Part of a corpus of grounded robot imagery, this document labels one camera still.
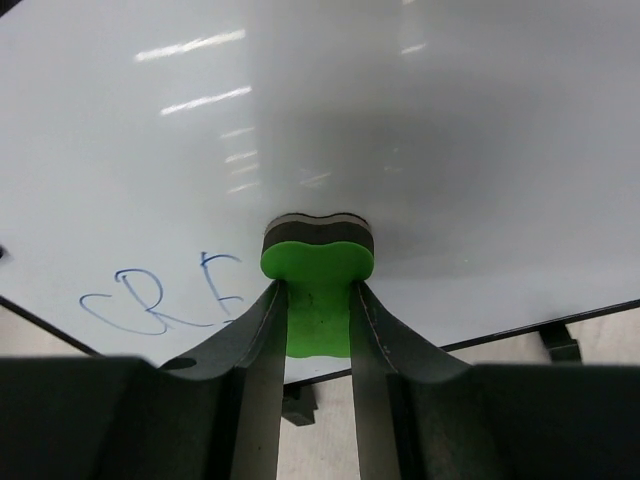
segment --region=whiteboard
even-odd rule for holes
[[[160,364],[267,286],[269,221],[347,211],[439,345],[637,299],[638,45],[630,0],[24,0],[0,293]]]

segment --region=green foam pad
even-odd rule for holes
[[[284,241],[263,252],[260,266],[288,285],[287,355],[349,357],[349,285],[371,276],[373,253],[347,241]]]

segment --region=whiteboard frame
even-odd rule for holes
[[[88,345],[85,345],[79,340],[75,339],[71,335],[64,333],[62,330],[54,327],[46,320],[38,317],[37,315],[32,314],[28,310],[25,310],[24,308],[13,303],[11,300],[3,297],[2,295],[0,295],[0,306],[13,312],[17,316],[32,323],[33,325],[40,327],[47,333],[50,333],[54,337],[62,340],[63,342],[66,342],[67,344],[71,345],[74,348],[77,348],[78,350],[80,350],[83,353],[86,353],[87,355],[90,355],[93,357],[103,356],[100,352],[95,351],[94,349],[92,349]],[[540,327],[544,325],[549,325],[552,323],[563,323],[566,325],[570,323],[591,320],[593,318],[604,317],[607,315],[613,315],[615,313],[626,312],[627,310],[634,310],[636,308],[640,308],[640,299],[619,303],[617,305],[610,305],[608,307],[598,308],[588,312],[576,313],[574,315],[567,315],[565,317],[556,318],[554,320],[547,320],[544,322],[539,322],[533,325],[528,325],[526,327],[515,328],[513,330],[505,330],[505,331],[490,334],[490,335],[484,335],[482,337],[476,337],[469,340],[464,340],[462,342],[452,343],[450,345],[444,345],[444,346],[441,346],[440,348],[442,348],[445,352],[453,352],[456,350],[462,350],[463,348],[475,347],[476,345],[482,345],[485,343],[491,343],[498,340],[504,340],[506,338],[518,337],[520,335],[525,335],[527,333],[537,332],[540,329]],[[311,377],[304,380],[290,382],[290,383],[287,383],[286,385],[304,387],[307,385],[314,385],[316,383],[322,383],[329,380],[334,380],[336,378],[346,377],[349,375],[351,375],[350,368],[347,370],[340,370],[338,372],[332,372],[325,375],[319,375],[317,377]]]

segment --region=green eraser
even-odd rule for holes
[[[279,217],[267,227],[260,267],[287,282],[287,355],[349,357],[349,285],[373,272],[367,222],[345,213]]]

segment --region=black whiteboard edge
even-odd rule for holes
[[[22,0],[0,0],[0,17],[15,7]]]
[[[57,329],[53,325],[48,322],[42,320],[40,317],[34,315],[33,313],[25,310],[24,308],[16,305],[11,300],[0,295],[0,306],[10,310],[16,315],[24,318],[25,320],[31,322],[37,327],[42,328],[44,331],[50,333],[54,337],[62,340],[63,342],[68,343],[72,347],[77,348],[83,353],[92,356],[102,356],[100,353],[96,352],[94,349],[85,345],[84,343],[76,340],[70,335],[67,335],[62,330]],[[470,340],[464,340],[462,342],[451,343],[449,345],[445,345],[441,347],[445,352],[453,352],[455,350],[461,350],[463,348],[475,347],[476,345],[482,345],[485,343],[495,342],[497,340],[504,340],[506,338],[517,337],[519,335],[525,335],[527,333],[537,332],[540,327],[544,325],[549,325],[551,323],[575,323],[582,322],[584,320],[590,320],[592,318],[604,317],[606,315],[613,315],[615,313],[625,312],[627,310],[633,310],[636,308],[640,308],[640,299],[632,300],[630,302],[619,303],[617,305],[611,305],[609,307],[598,308],[595,310],[590,310],[584,313],[578,313],[575,315],[568,315],[566,317],[557,318],[555,320],[548,320],[545,322],[536,323],[533,325],[528,325],[526,327],[514,328],[513,330],[506,330],[500,333],[494,333],[491,335],[485,335],[483,337],[476,337]],[[320,375],[318,377],[307,378],[305,380],[298,380],[297,382],[291,382],[287,385],[295,386],[295,387],[304,387],[307,385],[313,385],[316,383],[322,383],[329,380],[335,380],[337,378],[346,377],[351,375],[351,369],[340,370],[338,372],[329,373],[327,375]]]
[[[518,337],[520,335],[526,335],[527,333],[537,332],[540,327],[544,325],[550,325],[552,323],[576,323],[583,322],[585,320],[591,320],[593,318],[605,317],[607,315],[613,315],[615,313],[626,312],[627,310],[634,310],[640,308],[640,299],[632,300],[630,302],[618,303],[609,307],[597,308],[584,313],[577,313],[574,315],[568,315],[566,317],[556,318],[555,320],[547,320],[526,327],[514,328],[513,330],[505,330],[500,333],[493,333],[491,335],[485,335],[483,337],[476,337],[462,342],[451,343],[445,345],[442,348],[445,352],[454,352],[456,350],[462,350],[463,348],[475,347],[477,345],[483,345],[485,343],[495,342],[497,340],[504,340],[506,338]],[[351,375],[351,369],[341,370],[339,372],[329,373],[327,375],[321,375],[319,377],[308,378],[305,380],[298,380],[297,382],[291,382],[287,385],[293,387],[306,387],[307,385],[314,385],[316,383],[327,382],[329,380],[335,380],[337,378],[347,377]]]
[[[58,338],[59,340],[62,340],[63,342],[65,342],[65,343],[71,345],[72,347],[80,350],[81,352],[86,353],[87,355],[91,355],[91,356],[94,356],[94,357],[102,356],[100,353],[96,352],[93,348],[89,347],[88,345],[85,345],[84,343],[82,343],[79,340],[76,340],[71,335],[67,335],[62,330],[57,329],[56,327],[54,327],[50,323],[42,320],[40,317],[34,315],[33,313],[29,312],[28,310],[25,310],[21,306],[13,303],[11,300],[9,300],[8,298],[5,298],[5,297],[3,297],[1,295],[0,295],[0,306],[2,306],[4,308],[6,308],[7,310],[15,313],[19,317],[24,318],[25,320],[27,320],[28,322],[31,322],[35,326],[40,327],[45,332],[50,333],[51,335],[53,335],[54,337]]]

